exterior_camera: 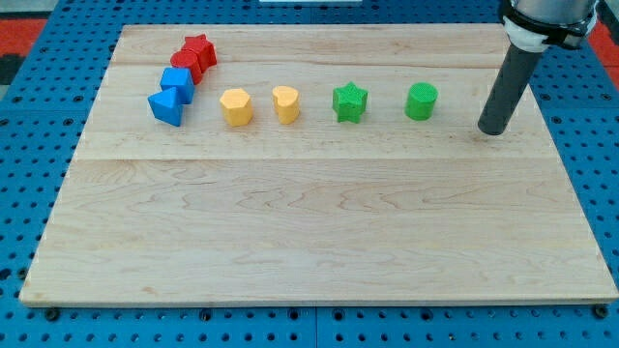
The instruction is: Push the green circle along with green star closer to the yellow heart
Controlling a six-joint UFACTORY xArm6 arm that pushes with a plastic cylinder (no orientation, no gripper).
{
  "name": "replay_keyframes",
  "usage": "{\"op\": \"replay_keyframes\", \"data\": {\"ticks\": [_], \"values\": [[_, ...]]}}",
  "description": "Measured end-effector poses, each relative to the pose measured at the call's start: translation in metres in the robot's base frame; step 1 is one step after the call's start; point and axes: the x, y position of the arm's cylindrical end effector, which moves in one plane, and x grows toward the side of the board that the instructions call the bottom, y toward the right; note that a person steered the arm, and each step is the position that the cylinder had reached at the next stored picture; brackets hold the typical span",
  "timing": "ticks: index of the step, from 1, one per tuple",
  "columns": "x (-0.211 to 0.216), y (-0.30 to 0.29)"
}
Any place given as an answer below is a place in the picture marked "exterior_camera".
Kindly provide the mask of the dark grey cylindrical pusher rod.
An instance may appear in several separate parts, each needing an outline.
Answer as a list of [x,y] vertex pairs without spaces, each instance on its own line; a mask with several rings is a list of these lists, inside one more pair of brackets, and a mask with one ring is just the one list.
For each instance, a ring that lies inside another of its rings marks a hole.
[[505,131],[541,57],[541,52],[510,44],[478,120],[481,132],[500,135]]

